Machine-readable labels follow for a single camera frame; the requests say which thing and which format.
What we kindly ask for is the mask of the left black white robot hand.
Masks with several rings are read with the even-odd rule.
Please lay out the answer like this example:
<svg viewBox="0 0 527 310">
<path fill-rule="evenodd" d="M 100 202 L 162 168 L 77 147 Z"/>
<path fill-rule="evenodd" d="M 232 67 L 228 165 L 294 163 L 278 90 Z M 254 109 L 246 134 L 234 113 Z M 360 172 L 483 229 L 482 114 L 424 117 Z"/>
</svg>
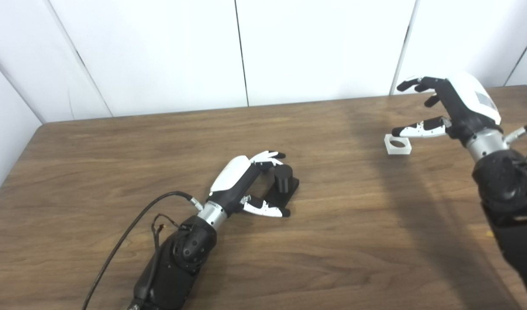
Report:
<svg viewBox="0 0 527 310">
<path fill-rule="evenodd" d="M 247 194 L 262 171 L 284 167 L 281 159 L 285 157 L 284 153 L 270 150 L 251 158 L 245 155 L 234 157 L 210 187 L 206 202 L 219 206 L 228 217 L 240 211 L 265 217 L 289 217 L 287 208 Z"/>
</svg>

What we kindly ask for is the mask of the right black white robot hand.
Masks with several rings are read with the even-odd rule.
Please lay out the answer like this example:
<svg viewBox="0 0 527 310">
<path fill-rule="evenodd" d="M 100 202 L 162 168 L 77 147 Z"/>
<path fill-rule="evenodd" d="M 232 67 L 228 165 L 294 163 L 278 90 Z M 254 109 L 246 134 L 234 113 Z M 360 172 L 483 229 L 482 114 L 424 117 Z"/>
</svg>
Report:
<svg viewBox="0 0 527 310">
<path fill-rule="evenodd" d="M 398 91 L 413 89 L 421 93 L 433 90 L 425 100 L 428 108 L 437 103 L 444 106 L 447 116 L 429 118 L 411 125 L 391 130 L 395 137 L 431 138 L 448 135 L 465 144 L 473 135 L 484 130 L 501 129 L 501 116 L 492 98 L 481 83 L 469 73 L 456 73 L 447 78 L 411 77 L 397 86 Z"/>
</svg>

